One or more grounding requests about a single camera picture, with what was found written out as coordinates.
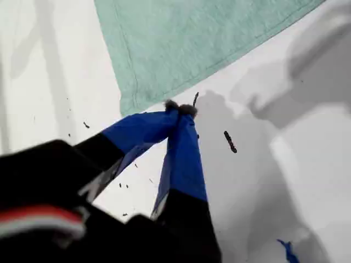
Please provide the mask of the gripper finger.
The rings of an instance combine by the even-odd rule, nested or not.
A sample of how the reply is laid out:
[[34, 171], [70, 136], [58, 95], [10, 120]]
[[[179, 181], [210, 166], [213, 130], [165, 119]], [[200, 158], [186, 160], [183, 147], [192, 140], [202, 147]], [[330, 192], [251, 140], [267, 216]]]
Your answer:
[[75, 145], [102, 172], [79, 190], [91, 203], [122, 171], [175, 128], [180, 109], [167, 100], [165, 110], [136, 113]]
[[168, 136], [161, 180], [152, 215], [165, 233], [165, 252], [171, 262], [221, 262], [203, 175], [197, 109], [166, 104], [178, 119]]

